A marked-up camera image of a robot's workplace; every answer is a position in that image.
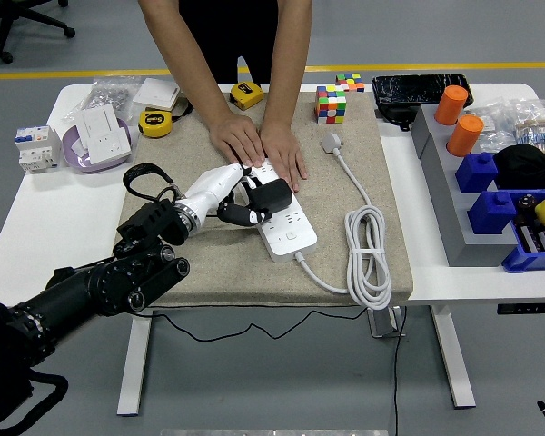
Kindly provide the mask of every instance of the yellow tape measure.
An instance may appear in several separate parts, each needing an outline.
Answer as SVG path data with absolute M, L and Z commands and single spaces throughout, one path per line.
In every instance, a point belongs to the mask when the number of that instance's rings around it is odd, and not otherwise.
M 230 101 L 243 111 L 254 106 L 264 98 L 264 92 L 258 84 L 240 82 L 230 91 Z
M 161 138 L 172 131 L 172 113 L 143 111 L 139 115 L 139 131 L 149 138 Z

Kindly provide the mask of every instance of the person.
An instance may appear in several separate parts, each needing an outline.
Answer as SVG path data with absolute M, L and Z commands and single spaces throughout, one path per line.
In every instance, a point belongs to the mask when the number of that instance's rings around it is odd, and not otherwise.
M 308 177 L 291 130 L 309 51 L 312 0 L 138 0 L 170 73 L 231 163 L 265 155 L 295 192 Z M 257 84 L 270 83 L 260 130 L 233 113 L 218 84 L 238 82 L 242 56 Z

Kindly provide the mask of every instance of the gray floor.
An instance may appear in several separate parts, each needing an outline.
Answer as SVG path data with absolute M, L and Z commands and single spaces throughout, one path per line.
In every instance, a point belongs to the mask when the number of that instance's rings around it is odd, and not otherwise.
M 38 10 L 76 29 L 19 20 L 0 74 L 164 68 L 135 1 L 71 0 Z M 545 62 L 545 1 L 484 5 L 450 0 L 315 2 L 309 65 Z M 545 69 L 457 71 L 472 83 L 525 83 L 545 98 Z M 413 71 L 365 71 L 375 75 Z M 307 74 L 328 82 L 331 73 Z M 67 84 L 92 78 L 0 80 L 0 229 L 23 172 L 15 129 L 43 124 Z M 13 272 L 16 258 L 13 253 Z M 400 435 L 543 434 L 545 315 L 498 316 L 494 305 L 453 309 L 477 407 L 456 411 L 428 308 L 411 307 L 399 360 Z M 209 338 L 256 322 L 280 333 L 306 309 L 206 308 L 169 312 Z M 353 316 L 357 308 L 333 309 Z M 393 434 L 394 340 L 374 340 L 367 320 L 313 315 L 279 341 L 262 332 L 199 343 L 154 324 L 141 414 L 115 416 L 130 319 L 86 325 L 39 370 L 64 374 L 64 401 L 27 434 L 159 435 L 162 429 L 387 429 Z M 46 393 L 36 389 L 36 397 Z

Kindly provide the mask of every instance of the human hand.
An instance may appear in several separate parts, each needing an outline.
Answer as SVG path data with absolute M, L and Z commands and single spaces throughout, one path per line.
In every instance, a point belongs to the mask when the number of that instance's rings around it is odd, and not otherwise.
M 230 112 L 210 126 L 210 141 L 231 164 L 260 167 L 264 161 L 263 143 L 248 116 Z
M 274 171 L 293 191 L 299 192 L 299 177 L 306 179 L 309 175 L 299 141 L 291 127 L 281 123 L 263 123 L 260 134 L 263 149 L 269 156 Z

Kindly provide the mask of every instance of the power cord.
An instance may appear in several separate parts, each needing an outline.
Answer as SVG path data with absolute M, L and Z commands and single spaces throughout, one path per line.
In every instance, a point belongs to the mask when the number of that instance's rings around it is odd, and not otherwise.
M 190 336 L 195 341 L 198 341 L 198 342 L 216 342 L 216 341 L 220 341 L 222 339 L 233 338 L 235 336 L 240 336 L 241 334 L 245 334 L 246 332 L 251 330 L 252 327 L 257 329 L 257 330 L 260 330 L 261 332 L 264 332 L 269 338 L 274 339 L 274 340 L 278 340 L 278 339 L 281 339 L 282 337 L 286 336 L 290 332 L 292 332 L 297 327 L 299 327 L 301 324 L 303 324 L 305 321 L 307 321 L 307 319 L 311 315 L 313 315 L 314 313 L 317 313 L 317 314 L 319 314 L 321 316 L 326 316 L 327 318 L 338 318 L 338 319 L 341 319 L 341 320 L 357 320 L 360 316 L 362 316 L 365 313 L 365 311 L 366 311 L 366 309 L 363 309 L 358 315 L 355 315 L 354 317 L 350 317 L 350 316 L 342 316 L 342 315 L 331 315 L 329 313 L 323 313 L 323 312 L 313 310 L 313 311 L 310 311 L 309 313 L 307 313 L 307 316 L 305 316 L 302 320 L 300 320 L 299 322 L 294 324 L 294 326 L 291 327 L 289 330 L 287 330 L 286 332 L 284 332 L 284 333 L 282 333 L 282 334 L 280 334 L 278 336 L 274 336 L 273 334 L 269 333 L 266 329 L 264 329 L 260 325 L 257 325 L 255 323 L 251 322 L 248 325 L 248 327 L 246 327 L 244 330 L 242 330 L 240 332 L 225 334 L 223 336 L 218 336 L 218 337 L 210 338 L 210 339 L 198 338 L 193 333 L 185 330 L 185 328 L 180 327 L 175 322 L 173 322 L 172 319 L 169 316 L 167 316 L 165 313 L 157 313 L 157 314 L 152 314 L 152 315 L 142 315 L 142 314 L 139 314 L 139 313 L 133 313 L 133 316 L 137 316 L 139 318 L 148 318 L 148 319 L 149 318 L 165 318 L 165 320 L 167 320 L 172 325 L 172 327 L 175 328 L 175 330 L 178 330 L 179 332 L 187 334 L 188 336 Z
M 172 319 L 169 316 L 167 316 L 165 313 L 157 313 L 157 314 L 152 314 L 152 315 L 142 315 L 142 314 L 139 314 L 139 313 L 133 313 L 133 316 L 136 316 L 136 317 L 139 317 L 139 318 L 146 318 L 146 319 L 165 318 L 165 320 L 167 320 L 172 325 L 172 327 L 174 327 L 177 331 L 187 334 L 188 336 L 190 336 L 192 339 L 194 339 L 197 342 L 216 342 L 216 341 L 220 341 L 222 339 L 233 338 L 235 336 L 240 336 L 242 334 L 245 334 L 246 332 L 251 330 L 252 327 L 257 329 L 257 330 L 260 330 L 261 332 L 264 332 L 269 338 L 276 341 L 276 340 L 279 340 L 282 337 L 286 336 L 287 334 L 292 332 L 297 327 L 299 327 L 301 324 L 303 324 L 305 321 L 307 321 L 307 319 L 311 315 L 313 315 L 314 313 L 317 313 L 317 314 L 319 314 L 321 316 L 326 316 L 327 318 L 337 318 L 337 319 L 341 319 L 341 320 L 353 321 L 353 320 L 357 320 L 360 316 L 362 316 L 366 312 L 367 312 L 367 309 L 364 308 L 361 312 L 359 312 L 359 314 L 357 314 L 357 315 L 355 315 L 353 317 L 350 317 L 350 316 L 342 316 L 342 315 L 331 315 L 329 313 L 324 313 L 324 312 L 319 312 L 319 311 L 312 310 L 309 313 L 307 313 L 307 315 L 302 320 L 300 320 L 299 322 L 294 324 L 293 327 L 291 327 L 289 330 L 285 331 L 284 333 L 282 333 L 282 334 L 280 334 L 278 336 L 274 336 L 273 334 L 268 332 L 266 329 L 264 329 L 260 325 L 257 325 L 255 323 L 251 322 L 248 325 L 248 327 L 246 327 L 244 330 L 242 330 L 240 332 L 225 334 L 225 335 L 222 335 L 222 336 L 217 336 L 215 338 L 209 338 L 209 339 L 198 338 L 193 333 L 189 332 L 185 328 L 180 327 L 175 322 L 173 322 Z M 407 314 L 408 314 L 408 309 L 406 308 L 404 310 L 403 320 L 401 322 L 400 334 L 398 335 L 398 339 L 397 339 L 397 343 L 396 343 L 396 349 L 395 349 L 395 352 L 394 352 L 394 355 L 393 355 L 393 406 L 394 406 L 394 416 L 395 416 L 395 436 L 398 436 L 398 351 L 400 349 L 400 341 L 401 341 L 401 337 L 402 337 L 402 334 L 403 334 L 403 328 L 406 325 L 406 316 L 407 316 Z
M 332 153 L 341 164 L 353 184 L 359 190 L 366 205 L 357 211 L 345 215 L 345 232 L 349 245 L 349 261 L 347 263 L 347 289 L 330 286 L 317 277 L 307 265 L 301 252 L 294 257 L 305 272 L 319 286 L 330 292 L 348 293 L 360 306 L 379 311 L 388 307 L 391 298 L 391 277 L 385 258 L 385 219 L 382 211 L 372 205 L 370 197 L 353 175 L 347 163 L 343 160 L 339 149 L 342 146 L 337 134 L 327 134 L 322 140 L 326 153 Z M 359 231 L 365 223 L 365 237 L 368 248 L 361 248 Z M 363 260 L 369 260 L 366 271 L 363 270 Z M 375 268 L 377 284 L 369 282 Z

